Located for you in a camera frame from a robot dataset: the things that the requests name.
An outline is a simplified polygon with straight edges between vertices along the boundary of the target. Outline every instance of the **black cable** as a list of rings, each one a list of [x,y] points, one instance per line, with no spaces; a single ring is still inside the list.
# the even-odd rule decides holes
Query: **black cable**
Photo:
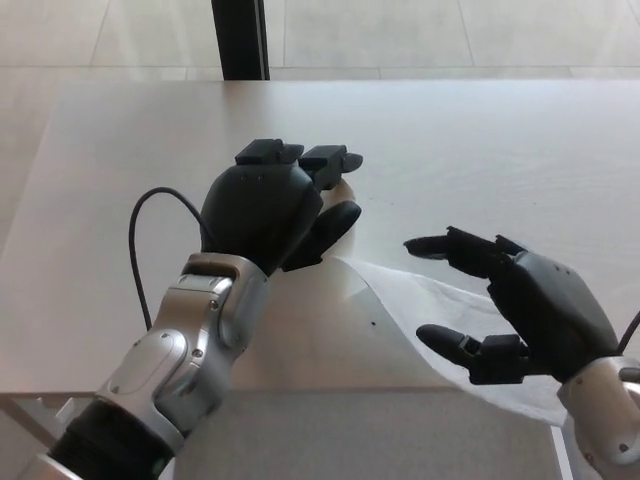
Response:
[[[624,353],[624,350],[627,348],[627,345],[629,345],[629,341],[638,329],[638,326],[640,326],[640,312],[636,313],[636,316],[633,317],[633,320],[631,320],[631,323],[625,330],[624,335],[622,335],[620,343],[618,344],[618,355],[622,355]]]
[[[202,231],[207,235],[207,237],[209,237],[209,241],[213,245],[217,245],[217,248],[220,248],[220,244],[216,241],[209,228],[204,224],[204,220],[202,219],[200,212],[198,212],[196,207],[194,207],[193,204],[177,190],[169,187],[156,187],[152,188],[138,199],[136,205],[131,211],[131,219],[129,220],[129,258],[131,259],[133,280],[136,282],[136,291],[138,292],[138,298],[140,299],[140,307],[142,308],[142,316],[144,317],[144,325],[147,327],[147,331],[151,329],[151,316],[149,315],[149,307],[147,306],[147,299],[144,295],[142,280],[140,279],[140,269],[138,268],[138,256],[136,254],[136,221],[138,220],[138,214],[140,213],[140,209],[144,202],[157,193],[167,193],[180,200],[182,204],[187,207],[189,212],[191,212],[191,215],[193,215],[198,221]]]

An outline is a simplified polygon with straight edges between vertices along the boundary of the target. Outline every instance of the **tiled floor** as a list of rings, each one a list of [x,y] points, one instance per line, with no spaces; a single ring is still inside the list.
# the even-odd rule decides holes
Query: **tiled floor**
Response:
[[[274,80],[640,77],[640,0],[265,4]],[[209,0],[0,0],[0,251],[60,83],[217,80],[219,64]],[[11,478],[23,437],[0,431]]]

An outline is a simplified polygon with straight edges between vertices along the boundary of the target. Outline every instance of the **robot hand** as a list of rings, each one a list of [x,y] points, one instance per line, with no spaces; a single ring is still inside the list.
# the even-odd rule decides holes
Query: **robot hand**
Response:
[[[322,261],[357,220],[342,202],[321,215],[320,192],[362,157],[343,145],[256,140],[213,183],[202,252],[167,290],[156,321],[93,402],[23,480],[154,480],[227,394],[268,294],[268,277]]]
[[[517,332],[479,341],[424,325],[416,333],[427,347],[468,369],[476,385],[551,375],[586,460],[605,480],[640,480],[640,363],[619,356],[608,318],[574,270],[500,235],[490,242],[453,227],[405,246],[488,279],[491,299]]]

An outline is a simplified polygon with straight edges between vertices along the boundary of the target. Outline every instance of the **crumpled paper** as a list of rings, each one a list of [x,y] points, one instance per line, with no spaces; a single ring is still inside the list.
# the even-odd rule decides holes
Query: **crumpled paper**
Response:
[[[421,275],[350,258],[340,260],[358,273],[411,345],[445,379],[500,408],[562,426],[567,412],[556,397],[560,384],[552,377],[526,377],[518,385],[472,385],[467,370],[440,357],[416,337],[416,329],[426,323],[443,325],[479,340],[487,335],[515,333],[489,298]]]

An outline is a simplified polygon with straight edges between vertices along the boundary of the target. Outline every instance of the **white table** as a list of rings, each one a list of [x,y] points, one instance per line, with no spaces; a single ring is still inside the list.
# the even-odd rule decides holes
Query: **white table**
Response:
[[[482,282],[413,259],[402,242],[448,225],[502,233],[575,267],[620,333],[640,308],[639,111],[640,84],[630,82],[70,86],[0,264],[0,395],[78,396],[101,385],[144,330],[126,250],[135,200],[168,185],[200,205],[254,138],[346,143],[364,155],[347,177],[364,213],[340,253],[481,293]],[[197,250],[197,228],[157,198],[142,212],[138,245],[153,315]],[[336,264],[278,275],[273,288],[236,390],[441,388]],[[518,435],[548,435],[515,416],[501,421],[521,422]],[[472,448],[461,440],[455,455],[462,444]]]

